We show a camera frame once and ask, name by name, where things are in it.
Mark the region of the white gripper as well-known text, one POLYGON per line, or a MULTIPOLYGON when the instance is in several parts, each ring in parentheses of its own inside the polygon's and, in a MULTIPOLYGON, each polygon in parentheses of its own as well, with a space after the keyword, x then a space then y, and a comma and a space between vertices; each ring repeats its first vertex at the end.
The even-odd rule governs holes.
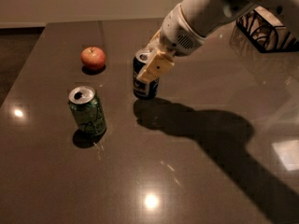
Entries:
POLYGON ((146 46, 150 55, 136 79, 143 83, 151 83, 175 65, 172 54, 188 56, 205 41, 206 39, 198 35, 187 23, 181 4, 176 5, 146 46))

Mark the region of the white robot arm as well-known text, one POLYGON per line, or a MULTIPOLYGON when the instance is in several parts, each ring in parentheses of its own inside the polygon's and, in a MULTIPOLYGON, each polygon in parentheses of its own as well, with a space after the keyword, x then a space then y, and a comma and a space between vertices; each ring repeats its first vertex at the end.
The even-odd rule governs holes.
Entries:
POLYGON ((299 0, 183 0, 177 4, 147 45, 149 57, 137 79, 150 83, 174 66, 174 58, 188 56, 224 24, 256 7, 272 13, 299 37, 299 0))

